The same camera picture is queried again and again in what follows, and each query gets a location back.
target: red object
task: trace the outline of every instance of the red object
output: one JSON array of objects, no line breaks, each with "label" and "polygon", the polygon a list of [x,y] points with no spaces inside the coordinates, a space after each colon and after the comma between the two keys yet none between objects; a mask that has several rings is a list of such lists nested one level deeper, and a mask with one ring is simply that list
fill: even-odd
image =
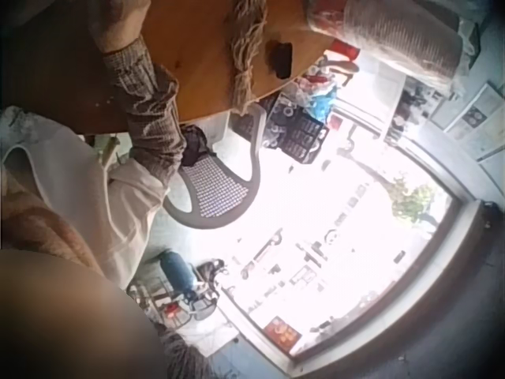
[{"label": "red object", "polygon": [[177,312],[179,312],[181,308],[179,308],[179,305],[176,302],[171,302],[165,307],[165,314],[167,317],[172,318],[175,316]]},{"label": "red object", "polygon": [[340,39],[335,39],[328,50],[345,55],[351,62],[360,54],[360,49],[351,46]]},{"label": "red object", "polygon": [[328,117],[327,126],[331,130],[338,131],[340,126],[342,126],[342,122],[343,120],[339,116],[332,113],[330,114],[330,117]]},{"label": "red object", "polygon": [[274,317],[270,324],[268,324],[263,330],[265,334],[277,345],[277,347],[288,354],[301,338],[301,334],[291,328],[280,317]]},{"label": "red object", "polygon": [[324,84],[330,81],[327,77],[318,77],[316,75],[304,75],[303,77],[308,81],[310,81],[311,83]]}]

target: rope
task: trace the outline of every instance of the rope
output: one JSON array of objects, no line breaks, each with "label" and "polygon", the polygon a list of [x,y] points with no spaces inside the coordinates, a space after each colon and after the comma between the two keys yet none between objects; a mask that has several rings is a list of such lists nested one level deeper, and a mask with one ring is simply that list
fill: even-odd
[{"label": "rope", "polygon": [[253,58],[258,54],[267,23],[266,0],[234,0],[234,35],[231,39],[231,54],[235,76],[232,106],[244,114],[254,99]]}]

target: white chair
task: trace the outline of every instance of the white chair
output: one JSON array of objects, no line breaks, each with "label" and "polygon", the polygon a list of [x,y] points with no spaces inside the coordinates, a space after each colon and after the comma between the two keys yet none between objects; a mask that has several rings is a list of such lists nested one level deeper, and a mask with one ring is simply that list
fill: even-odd
[{"label": "white chair", "polygon": [[260,149],[267,121],[267,112],[251,104],[252,116],[251,179],[236,175],[217,156],[206,156],[193,167],[181,167],[179,174],[191,200],[191,212],[183,212],[165,198],[163,207],[179,223],[196,229],[216,229],[234,222],[253,203],[260,188]]}]

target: glass window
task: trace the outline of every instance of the glass window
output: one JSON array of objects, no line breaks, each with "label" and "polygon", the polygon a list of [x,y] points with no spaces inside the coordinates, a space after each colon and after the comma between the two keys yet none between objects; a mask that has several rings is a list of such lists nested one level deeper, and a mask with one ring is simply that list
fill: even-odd
[{"label": "glass window", "polygon": [[249,255],[238,247],[221,281],[264,335],[296,356],[395,285],[423,252],[451,196],[408,156],[350,120],[329,133],[312,165],[278,180],[280,196],[261,212],[275,229]]}]

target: wooden table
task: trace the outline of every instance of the wooden table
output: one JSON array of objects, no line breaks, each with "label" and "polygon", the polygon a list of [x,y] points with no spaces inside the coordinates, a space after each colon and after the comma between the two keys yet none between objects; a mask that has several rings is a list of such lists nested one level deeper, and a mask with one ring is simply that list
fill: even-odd
[{"label": "wooden table", "polygon": [[[77,133],[126,130],[100,58],[88,34],[86,1],[58,1],[3,43],[2,106],[15,104],[69,126]],[[293,76],[309,68],[332,38],[309,30],[301,0],[269,0],[264,44],[254,62],[260,98],[287,81],[269,71],[270,40],[294,46]],[[182,122],[230,109],[231,0],[152,0],[144,38],[154,62],[179,80]]]}]

